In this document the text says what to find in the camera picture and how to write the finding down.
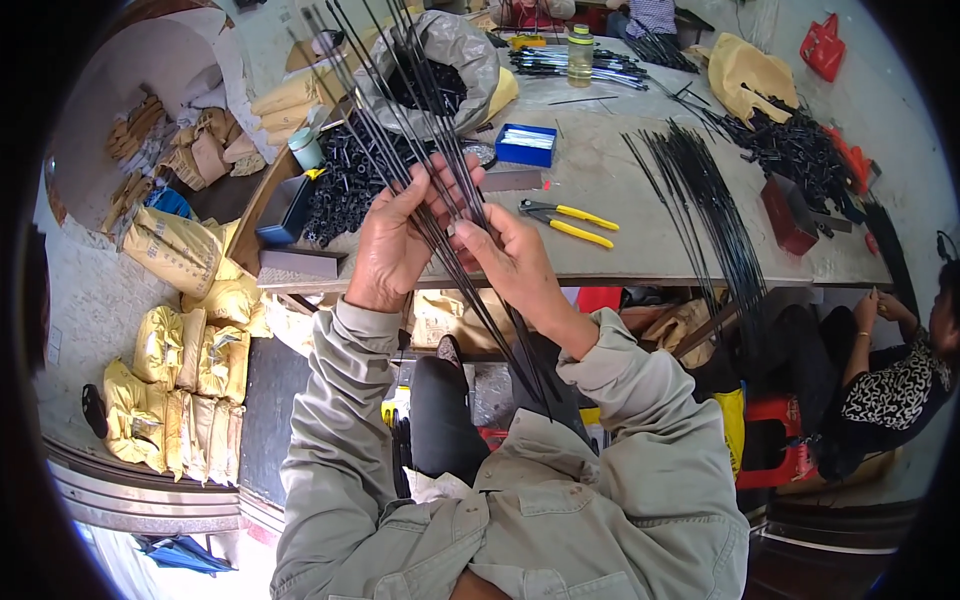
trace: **wooden table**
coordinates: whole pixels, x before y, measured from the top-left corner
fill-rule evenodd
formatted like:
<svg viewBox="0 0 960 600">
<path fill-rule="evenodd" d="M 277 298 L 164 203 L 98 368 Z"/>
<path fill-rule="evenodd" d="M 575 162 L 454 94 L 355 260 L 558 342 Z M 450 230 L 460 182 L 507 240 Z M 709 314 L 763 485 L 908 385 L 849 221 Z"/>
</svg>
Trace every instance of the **wooden table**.
<svg viewBox="0 0 960 600">
<path fill-rule="evenodd" d="M 602 45 L 615 52 L 629 54 L 622 41 L 600 38 Z M 509 64 L 505 52 L 504 65 Z M 699 96 L 713 103 L 713 110 L 723 112 L 708 90 L 706 73 L 690 75 L 648 65 L 651 76 L 669 89 L 677 90 L 687 83 Z M 821 240 L 803 257 L 789 257 L 774 240 L 769 219 L 759 199 L 765 183 L 759 166 L 745 161 L 740 148 L 717 137 L 710 141 L 701 123 L 685 108 L 669 100 L 661 91 L 634 91 L 629 88 L 595 82 L 590 88 L 573 88 L 563 79 L 519 77 L 520 97 L 493 119 L 495 125 L 486 136 L 492 139 L 506 122 L 557 128 L 562 132 L 554 164 L 543 171 L 550 180 L 549 191 L 509 191 L 486 194 L 488 202 L 502 204 L 516 212 L 520 200 L 529 198 L 553 204 L 568 204 L 617 222 L 620 231 L 599 230 L 614 242 L 612 250 L 585 242 L 551 228 L 537 225 L 544 245 L 562 285 L 692 285 L 696 278 L 684 253 L 680 238 L 665 207 L 636 165 L 629 149 L 620 138 L 621 132 L 637 129 L 665 132 L 665 119 L 673 118 L 681 125 L 696 128 L 707 141 L 727 186 L 737 203 L 740 215 L 750 232 L 763 276 L 769 288 L 780 286 L 887 286 L 890 276 L 882 259 L 873 256 L 864 243 L 866 228 L 854 226 L 853 233 L 836 232 L 832 239 Z M 550 103 L 575 98 L 618 96 L 613 100 L 549 106 Z M 642 144 L 638 146 L 646 152 Z M 495 169 L 511 168 L 499 164 Z M 281 154 L 254 194 L 244 215 L 245 222 L 231 244 L 228 255 L 257 277 L 257 284 L 279 294 L 316 294 L 338 292 L 347 288 L 356 261 L 358 234 L 345 233 L 333 240 L 327 250 L 347 252 L 341 275 L 337 279 L 320 279 L 278 269 L 260 269 L 256 260 L 258 245 L 252 223 L 262 212 L 257 194 L 269 196 L 281 180 L 291 177 L 296 162 L 288 153 Z M 694 222 L 711 279 L 725 283 L 709 238 L 699 219 Z M 310 245 L 303 241 L 300 246 Z M 428 265 L 420 278 L 420 288 L 450 287 L 449 277 L 437 261 Z"/>
</svg>

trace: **grey plastic bag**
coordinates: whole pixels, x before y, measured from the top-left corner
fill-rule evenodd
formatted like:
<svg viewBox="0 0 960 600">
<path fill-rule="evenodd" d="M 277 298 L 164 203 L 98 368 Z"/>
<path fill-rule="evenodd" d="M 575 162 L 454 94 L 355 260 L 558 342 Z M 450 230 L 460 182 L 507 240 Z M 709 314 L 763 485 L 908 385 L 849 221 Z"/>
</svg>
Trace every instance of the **grey plastic bag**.
<svg viewBox="0 0 960 600">
<path fill-rule="evenodd" d="M 500 82 L 500 58 L 496 49 L 486 34 L 455 14 L 426 11 L 412 16 L 426 57 L 456 68 L 467 87 L 467 98 L 453 119 L 454 129 L 457 133 L 476 129 L 487 118 L 491 97 Z M 389 39 L 400 38 L 396 25 L 387 30 L 386 35 Z M 389 78 L 396 68 L 396 61 L 383 37 L 373 45 L 370 55 L 383 76 Z M 400 113 L 419 138 L 431 137 L 424 115 L 419 110 L 387 100 L 363 66 L 353 73 L 353 78 L 372 103 L 368 109 L 383 127 L 400 133 L 400 123 L 406 125 L 402 118 L 397 118 Z"/>
</svg>

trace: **shoe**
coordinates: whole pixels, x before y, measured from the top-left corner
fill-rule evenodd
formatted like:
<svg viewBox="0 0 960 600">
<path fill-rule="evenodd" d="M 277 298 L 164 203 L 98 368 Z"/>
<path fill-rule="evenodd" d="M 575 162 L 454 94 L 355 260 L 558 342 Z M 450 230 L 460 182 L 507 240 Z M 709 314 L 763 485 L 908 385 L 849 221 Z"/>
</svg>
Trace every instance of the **shoe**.
<svg viewBox="0 0 960 600">
<path fill-rule="evenodd" d="M 84 385 L 84 394 L 80 398 L 81 406 L 84 408 L 84 418 L 93 434 L 101 440 L 107 436 L 107 415 L 104 402 L 100 399 L 100 393 L 97 392 L 97 386 L 92 383 Z"/>
<path fill-rule="evenodd" d="M 440 338 L 440 342 L 437 344 L 437 358 L 453 363 L 457 369 L 464 367 L 463 360 L 460 358 L 460 345 L 457 344 L 457 338 L 449 333 Z"/>
</svg>

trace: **blue box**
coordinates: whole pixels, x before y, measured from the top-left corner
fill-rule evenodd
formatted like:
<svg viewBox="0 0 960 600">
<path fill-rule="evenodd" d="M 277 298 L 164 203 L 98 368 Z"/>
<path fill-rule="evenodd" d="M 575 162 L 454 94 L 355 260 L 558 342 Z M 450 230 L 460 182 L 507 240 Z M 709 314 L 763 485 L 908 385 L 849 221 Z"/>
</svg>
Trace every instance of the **blue box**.
<svg viewBox="0 0 960 600">
<path fill-rule="evenodd" d="M 503 136 L 507 130 L 518 130 L 521 132 L 548 133 L 553 135 L 553 145 L 550 150 L 543 148 L 531 148 L 529 146 L 517 146 L 516 144 L 503 143 Z M 533 127 L 531 125 L 517 125 L 515 123 L 505 123 L 500 134 L 496 137 L 494 144 L 496 148 L 496 159 L 500 162 L 518 162 L 520 164 L 530 164 L 535 167 L 544 167 L 549 169 L 553 166 L 553 153 L 557 151 L 557 130 L 547 127 Z"/>
<path fill-rule="evenodd" d="M 310 197 L 317 182 L 306 175 L 281 181 L 256 222 L 256 234 L 268 246 L 285 246 L 300 240 L 309 217 Z"/>
</svg>

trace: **yellow pliers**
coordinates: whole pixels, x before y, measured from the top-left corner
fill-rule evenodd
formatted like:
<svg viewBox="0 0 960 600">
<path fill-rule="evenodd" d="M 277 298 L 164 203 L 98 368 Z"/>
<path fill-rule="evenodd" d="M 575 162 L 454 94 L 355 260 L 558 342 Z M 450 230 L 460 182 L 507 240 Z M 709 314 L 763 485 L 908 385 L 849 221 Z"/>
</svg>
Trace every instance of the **yellow pliers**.
<svg viewBox="0 0 960 600">
<path fill-rule="evenodd" d="M 563 233 L 569 233 L 574 237 L 579 237 L 580 239 L 587 240 L 588 242 L 593 242 L 594 244 L 599 244 L 604 248 L 613 248 L 613 242 L 608 240 L 606 237 L 597 235 L 596 233 L 590 233 L 589 231 L 583 231 L 580 228 L 576 228 L 572 225 L 568 225 L 563 221 L 557 221 L 556 219 L 551 219 L 549 216 L 543 215 L 542 213 L 550 211 L 557 212 L 568 217 L 574 217 L 577 219 L 583 219 L 584 221 L 589 221 L 596 226 L 612 229 L 617 231 L 620 229 L 620 226 L 616 223 L 607 221 L 606 219 L 601 219 L 595 215 L 591 215 L 588 212 L 579 210 L 577 208 L 571 208 L 570 206 L 563 206 L 562 204 L 547 204 L 547 203 L 538 203 L 532 200 L 523 200 L 520 202 L 520 206 L 517 208 L 520 214 L 525 214 L 528 217 L 533 217 L 541 223 L 546 223 L 554 229 L 559 229 Z"/>
</svg>

